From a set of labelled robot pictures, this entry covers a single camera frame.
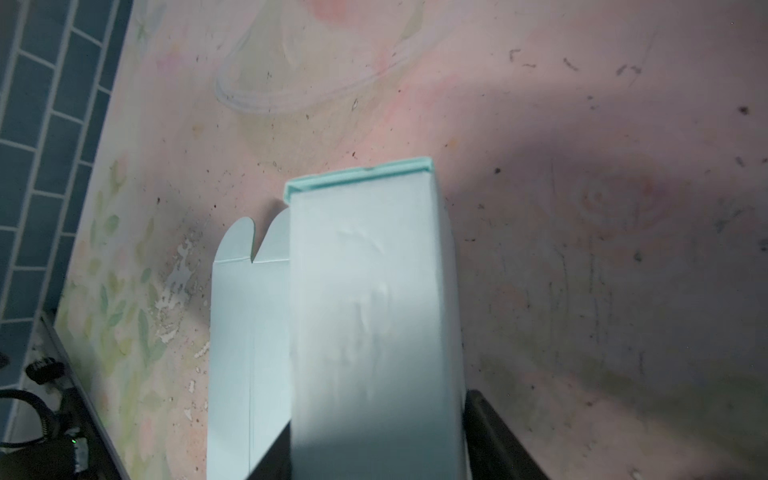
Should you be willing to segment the light blue paper box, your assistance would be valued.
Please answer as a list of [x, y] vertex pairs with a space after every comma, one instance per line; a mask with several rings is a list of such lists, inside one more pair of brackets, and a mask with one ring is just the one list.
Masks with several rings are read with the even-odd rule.
[[450, 221], [428, 157], [296, 178], [212, 267], [207, 471], [247, 479], [291, 423], [292, 479], [467, 479]]

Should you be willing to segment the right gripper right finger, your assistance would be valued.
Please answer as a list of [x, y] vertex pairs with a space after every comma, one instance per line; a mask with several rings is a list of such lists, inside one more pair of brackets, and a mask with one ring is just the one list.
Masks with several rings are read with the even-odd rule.
[[479, 390], [466, 393], [464, 432], [473, 479], [549, 479]]

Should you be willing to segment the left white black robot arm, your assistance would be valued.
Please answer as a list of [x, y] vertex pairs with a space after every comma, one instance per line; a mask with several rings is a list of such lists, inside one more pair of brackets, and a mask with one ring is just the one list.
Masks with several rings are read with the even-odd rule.
[[82, 388], [62, 360], [44, 357], [28, 364], [26, 378], [59, 395], [56, 407], [22, 388], [1, 390], [1, 412], [32, 412], [39, 431], [12, 440], [1, 431], [3, 479], [127, 479], [129, 477]]

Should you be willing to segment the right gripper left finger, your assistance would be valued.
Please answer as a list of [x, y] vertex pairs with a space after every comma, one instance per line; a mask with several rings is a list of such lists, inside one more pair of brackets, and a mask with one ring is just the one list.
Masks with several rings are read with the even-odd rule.
[[256, 467], [248, 480], [291, 480], [291, 423], [288, 422]]

